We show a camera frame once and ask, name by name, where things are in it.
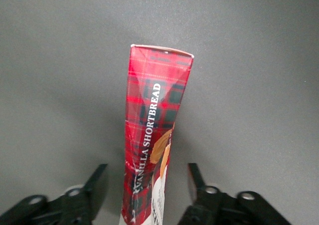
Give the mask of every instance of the gray surface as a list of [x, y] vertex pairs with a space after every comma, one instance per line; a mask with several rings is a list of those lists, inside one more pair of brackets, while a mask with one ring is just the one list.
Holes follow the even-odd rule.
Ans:
[[130, 45], [195, 55], [176, 122], [164, 224], [186, 163], [294, 225], [319, 212], [319, 0], [0, 0], [0, 213], [110, 165], [95, 222], [119, 220]]

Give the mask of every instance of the bolt hole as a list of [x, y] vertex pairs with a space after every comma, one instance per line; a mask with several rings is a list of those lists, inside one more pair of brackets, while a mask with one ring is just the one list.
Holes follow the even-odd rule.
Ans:
[[78, 217], [72, 221], [72, 224], [81, 224], [81, 222], [82, 222], [81, 217]]
[[199, 217], [198, 216], [192, 216], [191, 217], [191, 220], [194, 222], [194, 223], [197, 223], [200, 221]]

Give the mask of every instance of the plaid pattern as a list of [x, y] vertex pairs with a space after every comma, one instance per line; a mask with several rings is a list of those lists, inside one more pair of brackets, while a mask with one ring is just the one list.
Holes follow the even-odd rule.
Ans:
[[[152, 176], [159, 173], [160, 163], [154, 171], [150, 154], [154, 143], [173, 127], [176, 114], [185, 90], [193, 58], [176, 51], [133, 46], [131, 48], [125, 124], [125, 180], [122, 215], [128, 225], [140, 225], [151, 214]], [[143, 146], [145, 129], [154, 84], [160, 84], [151, 145]], [[138, 170], [144, 169], [141, 190], [134, 193]]]

